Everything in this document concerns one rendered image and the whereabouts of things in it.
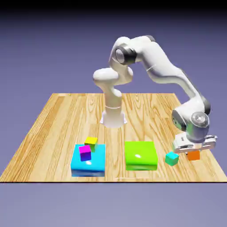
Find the large cyan box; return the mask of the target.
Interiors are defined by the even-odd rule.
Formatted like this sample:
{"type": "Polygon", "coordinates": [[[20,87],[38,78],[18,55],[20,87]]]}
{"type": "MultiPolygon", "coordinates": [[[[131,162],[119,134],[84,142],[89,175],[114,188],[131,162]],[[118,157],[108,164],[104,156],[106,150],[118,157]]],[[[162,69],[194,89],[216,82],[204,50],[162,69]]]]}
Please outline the large cyan box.
{"type": "Polygon", "coordinates": [[[90,153],[91,159],[81,161],[79,148],[82,144],[76,144],[70,164],[72,177],[104,177],[106,164],[106,146],[95,146],[95,151],[90,153]]]}

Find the small orange cube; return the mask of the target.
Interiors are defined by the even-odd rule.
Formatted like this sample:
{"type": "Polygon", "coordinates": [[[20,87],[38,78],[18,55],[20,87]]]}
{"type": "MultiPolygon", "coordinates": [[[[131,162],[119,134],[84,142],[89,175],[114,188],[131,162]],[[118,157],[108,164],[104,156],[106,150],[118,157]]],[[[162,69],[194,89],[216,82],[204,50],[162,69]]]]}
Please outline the small orange cube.
{"type": "Polygon", "coordinates": [[[192,160],[199,160],[200,159],[200,151],[196,150],[196,151],[190,151],[187,153],[187,158],[188,160],[192,161],[192,160]]]}

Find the small yellow cube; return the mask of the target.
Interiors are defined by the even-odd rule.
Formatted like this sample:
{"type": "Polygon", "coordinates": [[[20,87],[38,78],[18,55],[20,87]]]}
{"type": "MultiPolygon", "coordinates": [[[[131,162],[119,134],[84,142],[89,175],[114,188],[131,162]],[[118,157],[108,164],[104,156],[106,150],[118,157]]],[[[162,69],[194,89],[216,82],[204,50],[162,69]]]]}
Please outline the small yellow cube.
{"type": "Polygon", "coordinates": [[[98,141],[97,137],[87,137],[84,142],[84,145],[90,146],[91,152],[95,152],[97,141],[98,141]]]}

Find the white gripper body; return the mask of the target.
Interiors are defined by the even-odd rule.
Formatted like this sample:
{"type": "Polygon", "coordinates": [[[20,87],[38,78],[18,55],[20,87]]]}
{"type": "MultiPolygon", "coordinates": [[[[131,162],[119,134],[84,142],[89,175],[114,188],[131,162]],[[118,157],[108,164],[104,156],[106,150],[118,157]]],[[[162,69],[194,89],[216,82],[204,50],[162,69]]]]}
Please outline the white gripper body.
{"type": "Polygon", "coordinates": [[[174,153],[188,153],[212,149],[216,146],[217,139],[217,136],[207,135],[205,141],[202,144],[198,144],[189,141],[186,133],[180,133],[175,136],[172,143],[172,149],[174,153]]]}

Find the small teal cube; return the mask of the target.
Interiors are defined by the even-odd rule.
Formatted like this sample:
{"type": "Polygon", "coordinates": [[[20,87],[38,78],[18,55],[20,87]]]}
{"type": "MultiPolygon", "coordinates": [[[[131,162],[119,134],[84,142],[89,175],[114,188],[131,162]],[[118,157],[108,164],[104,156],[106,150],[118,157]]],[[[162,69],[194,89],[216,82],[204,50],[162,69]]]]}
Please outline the small teal cube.
{"type": "Polygon", "coordinates": [[[165,156],[165,163],[167,163],[170,166],[174,166],[178,163],[179,155],[174,152],[169,152],[165,156]]]}

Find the small magenta cube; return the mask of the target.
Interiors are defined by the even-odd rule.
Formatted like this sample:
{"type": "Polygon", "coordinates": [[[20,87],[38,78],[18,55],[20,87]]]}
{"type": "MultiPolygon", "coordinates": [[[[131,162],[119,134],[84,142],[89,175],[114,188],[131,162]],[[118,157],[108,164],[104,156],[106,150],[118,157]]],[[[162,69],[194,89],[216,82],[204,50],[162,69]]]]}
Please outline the small magenta cube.
{"type": "Polygon", "coordinates": [[[79,146],[78,149],[81,161],[91,160],[91,149],[89,145],[79,146]]]}

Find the large green box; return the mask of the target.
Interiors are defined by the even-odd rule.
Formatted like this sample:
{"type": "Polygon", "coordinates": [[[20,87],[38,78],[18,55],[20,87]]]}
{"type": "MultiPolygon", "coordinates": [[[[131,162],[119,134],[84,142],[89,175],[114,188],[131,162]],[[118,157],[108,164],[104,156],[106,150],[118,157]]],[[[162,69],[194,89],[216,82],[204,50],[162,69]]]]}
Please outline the large green box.
{"type": "Polygon", "coordinates": [[[158,156],[153,141],[125,141],[127,171],[156,171],[158,156]]]}

